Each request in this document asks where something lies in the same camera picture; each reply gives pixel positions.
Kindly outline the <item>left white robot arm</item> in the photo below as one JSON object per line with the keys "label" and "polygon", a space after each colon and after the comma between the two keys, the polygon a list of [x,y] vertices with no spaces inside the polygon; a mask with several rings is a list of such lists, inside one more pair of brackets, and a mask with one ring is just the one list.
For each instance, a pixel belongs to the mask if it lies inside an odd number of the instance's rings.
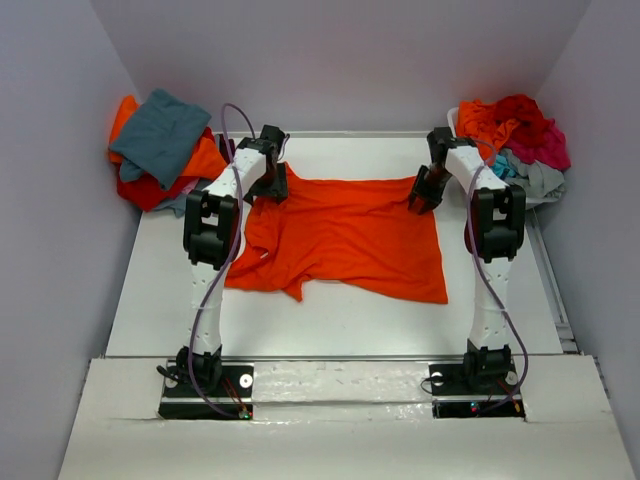
{"label": "left white robot arm", "polygon": [[215,392],[222,377],[221,303],[224,281],[244,233],[244,205],[258,197],[288,197],[279,162],[288,135],[265,125],[256,138],[236,146],[233,159],[208,186],[187,196],[183,247],[192,265],[195,318],[189,341],[176,355],[176,381],[201,395]]}

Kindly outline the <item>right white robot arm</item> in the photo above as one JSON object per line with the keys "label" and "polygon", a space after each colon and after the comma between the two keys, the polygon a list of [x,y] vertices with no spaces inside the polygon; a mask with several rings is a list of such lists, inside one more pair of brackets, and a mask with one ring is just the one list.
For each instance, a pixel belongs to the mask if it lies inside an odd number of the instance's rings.
{"label": "right white robot arm", "polygon": [[483,160],[478,139],[457,137],[448,127],[427,135],[431,163],[420,167],[409,208],[435,210],[454,178],[466,195],[464,243],[475,269],[474,315],[467,350],[458,363],[429,367],[428,391],[436,396],[488,395],[516,379],[505,306],[509,274],[525,233],[526,194],[500,179]]}

